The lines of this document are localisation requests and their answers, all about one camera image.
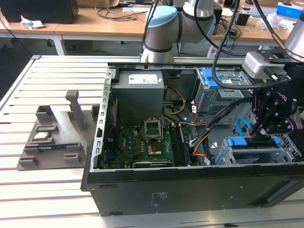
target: white label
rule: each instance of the white label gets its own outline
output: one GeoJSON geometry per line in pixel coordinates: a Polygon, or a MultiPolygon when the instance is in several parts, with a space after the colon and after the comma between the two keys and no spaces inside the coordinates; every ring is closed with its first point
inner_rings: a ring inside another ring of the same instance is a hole
{"type": "Polygon", "coordinates": [[[205,157],[204,162],[206,163],[206,165],[210,165],[210,161],[209,161],[209,159],[207,157],[205,157]]]}
{"type": "Polygon", "coordinates": [[[52,147],[46,146],[46,147],[38,147],[39,150],[51,150],[52,147]]]}
{"type": "Polygon", "coordinates": [[[196,106],[195,105],[192,106],[192,112],[196,113],[196,106]]]}
{"type": "Polygon", "coordinates": [[[230,79],[227,79],[227,80],[222,80],[223,83],[226,83],[226,84],[232,84],[232,81],[230,79]]]}
{"type": "Polygon", "coordinates": [[[212,145],[210,146],[210,148],[217,148],[218,147],[218,143],[217,142],[213,142],[212,145]]]}
{"type": "Polygon", "coordinates": [[[129,84],[157,84],[157,75],[129,75],[129,84]]]}

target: cardboard box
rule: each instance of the cardboard box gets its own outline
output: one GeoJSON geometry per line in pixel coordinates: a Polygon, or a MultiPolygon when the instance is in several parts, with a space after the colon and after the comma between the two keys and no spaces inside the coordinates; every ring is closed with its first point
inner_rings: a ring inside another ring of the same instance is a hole
{"type": "Polygon", "coordinates": [[[98,8],[110,8],[117,6],[119,0],[77,0],[78,7],[95,7],[98,4],[98,8]]]}
{"type": "Polygon", "coordinates": [[[276,7],[276,5],[281,1],[282,0],[257,0],[260,6],[273,6],[273,7],[276,7]]]}
{"type": "Polygon", "coordinates": [[[284,5],[283,3],[279,2],[276,6],[278,15],[287,16],[290,18],[298,19],[302,13],[303,7],[300,6],[288,6],[284,5]]]}

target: blue cable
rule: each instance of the blue cable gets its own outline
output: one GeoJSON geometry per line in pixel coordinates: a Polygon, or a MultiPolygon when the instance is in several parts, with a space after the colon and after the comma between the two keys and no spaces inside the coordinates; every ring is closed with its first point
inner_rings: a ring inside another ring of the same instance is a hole
{"type": "Polygon", "coordinates": [[[238,133],[239,133],[240,136],[244,136],[244,134],[242,132],[242,129],[241,129],[241,121],[244,121],[247,124],[247,126],[248,126],[249,129],[251,128],[251,122],[249,122],[245,118],[239,118],[237,120],[237,131],[238,131],[238,133]]]}

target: metal slotted table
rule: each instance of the metal slotted table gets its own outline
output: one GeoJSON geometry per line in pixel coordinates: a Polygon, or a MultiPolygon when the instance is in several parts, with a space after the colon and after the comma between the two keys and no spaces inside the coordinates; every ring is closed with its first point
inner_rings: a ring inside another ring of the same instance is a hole
{"type": "MultiPolygon", "coordinates": [[[[207,58],[176,58],[212,63],[207,58]]],[[[240,63],[239,59],[229,59],[240,63]]],[[[173,228],[304,227],[304,190],[273,208],[100,217],[89,192],[80,190],[83,169],[17,171],[38,105],[70,110],[66,90],[79,90],[83,110],[99,104],[108,62],[138,57],[34,56],[0,102],[0,227],[173,228]]]]}

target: yellow wire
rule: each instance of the yellow wire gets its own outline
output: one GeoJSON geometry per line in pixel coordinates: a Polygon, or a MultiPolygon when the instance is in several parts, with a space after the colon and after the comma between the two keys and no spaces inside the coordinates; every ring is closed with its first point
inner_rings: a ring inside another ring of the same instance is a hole
{"type": "Polygon", "coordinates": [[[182,111],[184,111],[185,106],[186,106],[186,101],[185,101],[185,99],[183,98],[183,96],[182,96],[176,89],[174,89],[174,88],[171,87],[171,86],[167,86],[167,87],[170,88],[170,89],[172,89],[172,90],[174,90],[174,91],[181,97],[181,99],[182,99],[182,107],[181,107],[180,110],[178,110],[178,111],[176,111],[176,112],[174,112],[174,113],[163,113],[163,115],[175,115],[175,114],[179,114],[179,113],[181,113],[182,111]]]}

